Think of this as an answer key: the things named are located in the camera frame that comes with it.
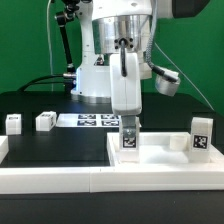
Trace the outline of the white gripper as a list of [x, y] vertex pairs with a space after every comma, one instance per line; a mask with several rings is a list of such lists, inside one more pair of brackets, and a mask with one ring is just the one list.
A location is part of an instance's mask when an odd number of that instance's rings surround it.
[[127, 76], [121, 74], [119, 54], [110, 56], [111, 104], [115, 115], [121, 115], [121, 130], [125, 138], [136, 136], [136, 117], [141, 113], [141, 84], [136, 53], [126, 54]]

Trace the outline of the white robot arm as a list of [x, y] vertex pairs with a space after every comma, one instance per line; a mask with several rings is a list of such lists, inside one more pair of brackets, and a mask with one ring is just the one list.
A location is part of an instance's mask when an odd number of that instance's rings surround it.
[[68, 64], [72, 96], [91, 103], [109, 102], [121, 117], [125, 138], [137, 136], [142, 110], [141, 81], [153, 73], [157, 90], [172, 96], [180, 78], [152, 62], [159, 18], [198, 15], [210, 0], [63, 0], [65, 20], [77, 18], [82, 32], [82, 62]]

